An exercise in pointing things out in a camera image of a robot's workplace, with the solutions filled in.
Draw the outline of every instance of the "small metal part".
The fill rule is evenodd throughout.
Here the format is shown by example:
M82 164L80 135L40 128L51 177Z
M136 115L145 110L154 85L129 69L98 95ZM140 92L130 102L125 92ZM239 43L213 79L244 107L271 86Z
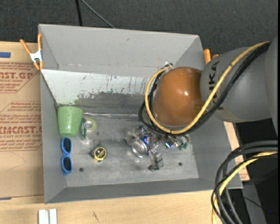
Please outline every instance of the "small metal part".
M146 138L136 138L130 143L133 153L136 154L139 158L147 156L149 151L149 143L145 142L144 140L147 141Z
M148 167L149 170L159 170L164 166L162 154L159 153L156 149L152 149L149 153L149 157L151 160L151 165Z
M84 139L90 140L91 134L97 129L97 123L92 118L82 118L80 134Z
M107 150L105 147L97 145L89 154L95 161L101 162L106 158Z

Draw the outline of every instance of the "black cable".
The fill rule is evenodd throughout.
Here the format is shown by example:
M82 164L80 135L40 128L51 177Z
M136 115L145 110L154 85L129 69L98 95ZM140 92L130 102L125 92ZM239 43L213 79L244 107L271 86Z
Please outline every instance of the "black cable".
M148 95L148 97L147 97L149 109L150 109L152 112L153 112L152 106L153 106L153 95L154 95L154 91L156 90L157 85L158 85L158 83L159 83L159 81L160 81L160 79L161 79L161 76L164 74L164 72L166 72L166 70L163 71L162 73L160 73L160 74L154 79L153 86L152 86L152 88L151 88L151 90L150 90L150 93L149 93L149 95ZM151 128L151 129L153 129L153 130L155 130L155 131L157 131L157 132L159 132L159 133L161 133L161 134L167 134L166 132L164 132L164 131L162 131L161 129L159 129L154 123L149 124L149 123L147 123L147 122L143 119L143 111L144 111L144 108L145 108L145 102L143 101L143 103L142 103L142 105L141 105L141 107L140 107L140 109L139 109L139 114L138 114L138 115L139 115L140 121L141 121L142 123L144 123L147 127Z
M219 180L219 177L221 175L221 170L223 170L223 177L226 176L228 163L232 159L236 158L237 156L243 155L243 154L251 154L251 153L264 152L264 151L278 150L277 145L278 145L277 140L272 140L272 141L265 140L265 141L257 141L257 142L253 142L253 143L248 143L248 144L245 144L245 145L242 145L242 146L238 147L237 149L235 149L233 152L231 152L228 155L226 160L222 163L222 165L218 169L215 183L217 183L218 180ZM232 200L231 200L228 189L225 190L225 195L227 197L227 201L228 201L228 204L231 208L233 216L236 218L238 223L242 224L242 222L241 222L241 220L240 220L240 218L239 218L239 216L238 216L238 214L237 214L237 212L236 212L236 210L235 210L235 208L232 204ZM226 209L224 207L222 209L223 209L223 212L226 214L227 213L227 211L225 211Z
M264 152L264 151L277 151L278 150L278 141L276 140L272 140L272 141L257 141L257 142L253 142L253 143L248 143L245 145L242 145L238 148L236 148L235 150L233 150L226 158L226 160L220 165L217 174L216 174L216 180L215 180L215 184L218 183L220 175L222 173L222 171L225 171L223 178L225 178L226 176L226 171L227 171L227 166L228 163L233 160L234 158L236 158L237 156L243 155L243 154L251 154L251 153L259 153L259 152ZM218 196L217 200L218 200L218 205L221 207L224 215L229 219L229 221L231 223L232 220L230 220L230 216L227 212L227 210L225 209L224 205L223 205L223 201L219 195L218 191L215 191L216 195ZM233 211L234 217L237 219L238 223L242 223L240 218L238 217L232 202L229 203L231 210Z
M87 6L96 16L102 19L105 23L107 23L110 27L115 28L110 22L108 22L105 18L103 18L97 11L95 11L90 5L87 4L86 1L81 0L85 6Z
M81 10L80 10L79 0L75 0L75 2L76 2L76 7L77 7L79 25L82 27L82 26L83 26L83 23L82 23L82 16L81 16Z
M223 178L214 188L212 194L211 194L211 205L212 205L212 208L214 210L214 212L216 213L216 215L220 218L220 220L225 224L226 221L224 220L224 218L221 216L221 214L219 213L219 211L217 210L217 208L215 207L215 203L214 203L214 195L216 194L216 197L217 197L217 200L218 200L218 206L219 207L224 207L224 206L220 206L219 205L219 200L221 200L221 196L219 194L219 187L220 185L239 167L241 166L243 163L246 163L250 160L253 160L253 159L262 159L262 158L270 158L270 157L273 157L273 156L260 156L260 157L251 157L241 163L239 163L238 165L236 165L227 175L225 178ZM227 213L226 215L228 221L231 223L231 224L235 224L235 222L231 219L231 217L229 216L229 214Z

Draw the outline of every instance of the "sunglasses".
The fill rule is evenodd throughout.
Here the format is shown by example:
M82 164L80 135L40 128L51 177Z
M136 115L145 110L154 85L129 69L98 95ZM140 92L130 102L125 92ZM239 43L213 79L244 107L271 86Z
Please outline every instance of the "sunglasses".
M70 158L70 153L72 149L72 141L68 137L63 137L61 140L61 149L63 151L63 158L61 159L61 166L63 169L63 174L66 176L73 170L72 161Z

